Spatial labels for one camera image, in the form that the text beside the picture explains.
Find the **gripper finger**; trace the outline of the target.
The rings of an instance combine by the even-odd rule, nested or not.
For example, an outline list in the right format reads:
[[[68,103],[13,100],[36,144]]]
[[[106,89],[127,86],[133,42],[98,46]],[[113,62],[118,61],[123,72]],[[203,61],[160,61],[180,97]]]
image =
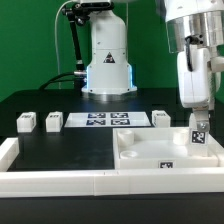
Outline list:
[[[210,130],[209,110],[207,107],[194,108],[197,130],[199,132],[208,132]]]

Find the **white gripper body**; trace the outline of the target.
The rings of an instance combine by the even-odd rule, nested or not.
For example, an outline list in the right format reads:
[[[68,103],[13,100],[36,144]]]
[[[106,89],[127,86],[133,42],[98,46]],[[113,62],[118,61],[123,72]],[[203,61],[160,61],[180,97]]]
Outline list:
[[[190,47],[193,70],[187,67],[186,52],[177,56],[179,93],[184,108],[214,108],[215,94],[220,88],[224,56],[216,47]]]

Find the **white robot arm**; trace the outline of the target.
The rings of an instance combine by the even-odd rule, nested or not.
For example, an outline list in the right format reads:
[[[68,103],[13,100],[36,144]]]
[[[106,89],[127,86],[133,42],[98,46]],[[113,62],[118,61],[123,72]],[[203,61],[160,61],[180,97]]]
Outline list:
[[[112,0],[81,0],[90,14],[91,59],[81,93],[101,101],[120,100],[145,85],[148,74],[160,78],[175,71],[181,104],[190,108],[196,129],[210,129],[209,112],[224,71],[224,0],[143,0],[121,19]],[[169,67],[165,52],[176,55]]]

